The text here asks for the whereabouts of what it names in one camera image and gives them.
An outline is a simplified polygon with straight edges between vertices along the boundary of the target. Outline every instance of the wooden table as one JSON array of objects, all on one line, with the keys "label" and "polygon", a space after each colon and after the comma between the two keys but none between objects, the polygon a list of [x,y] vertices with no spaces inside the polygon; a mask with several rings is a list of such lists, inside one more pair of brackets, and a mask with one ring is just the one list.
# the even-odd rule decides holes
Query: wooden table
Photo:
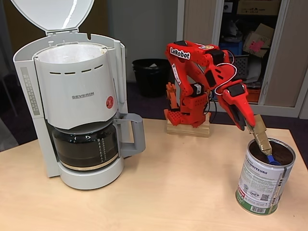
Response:
[{"label": "wooden table", "polygon": [[38,141],[0,153],[1,231],[303,231],[308,172],[290,131],[268,129],[297,159],[277,211],[252,215],[235,199],[246,146],[236,126],[211,125],[210,138],[164,133],[144,120],[147,147],[121,176],[92,191],[47,178]]}]

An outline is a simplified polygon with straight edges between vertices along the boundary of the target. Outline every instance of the black trash bin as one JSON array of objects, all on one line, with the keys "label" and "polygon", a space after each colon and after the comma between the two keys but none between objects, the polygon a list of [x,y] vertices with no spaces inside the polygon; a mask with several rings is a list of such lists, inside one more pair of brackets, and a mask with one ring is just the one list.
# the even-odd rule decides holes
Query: black trash bin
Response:
[{"label": "black trash bin", "polygon": [[167,59],[138,59],[132,66],[142,96],[159,97],[166,93],[171,70]]}]

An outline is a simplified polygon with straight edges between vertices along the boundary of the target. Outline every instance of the metal can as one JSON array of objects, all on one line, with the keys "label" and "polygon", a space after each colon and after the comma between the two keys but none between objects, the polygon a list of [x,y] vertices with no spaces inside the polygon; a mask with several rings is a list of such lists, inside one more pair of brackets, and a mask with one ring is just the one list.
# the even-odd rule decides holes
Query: metal can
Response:
[{"label": "metal can", "polygon": [[256,141],[250,141],[235,193],[240,206],[257,215],[276,211],[295,161],[295,152],[290,146],[271,138],[269,142],[273,157],[281,166],[268,164]]}]

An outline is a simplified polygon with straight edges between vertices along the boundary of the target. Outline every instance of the open lid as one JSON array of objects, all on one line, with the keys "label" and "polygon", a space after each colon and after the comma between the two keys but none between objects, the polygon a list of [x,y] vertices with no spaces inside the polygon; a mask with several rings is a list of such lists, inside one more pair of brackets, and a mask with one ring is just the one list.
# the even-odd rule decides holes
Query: open lid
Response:
[{"label": "open lid", "polygon": [[19,12],[48,32],[78,29],[94,0],[11,0]]}]

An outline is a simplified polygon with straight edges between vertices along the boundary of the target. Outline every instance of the coffee maker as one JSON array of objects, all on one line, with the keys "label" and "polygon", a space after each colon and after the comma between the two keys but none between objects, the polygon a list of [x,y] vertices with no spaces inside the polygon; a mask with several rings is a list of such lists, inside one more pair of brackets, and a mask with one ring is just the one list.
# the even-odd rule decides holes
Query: coffee maker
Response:
[{"label": "coffee maker", "polygon": [[128,114],[124,45],[78,32],[94,0],[11,1],[46,32],[13,61],[48,177],[82,190],[111,183],[145,149],[142,118]]}]

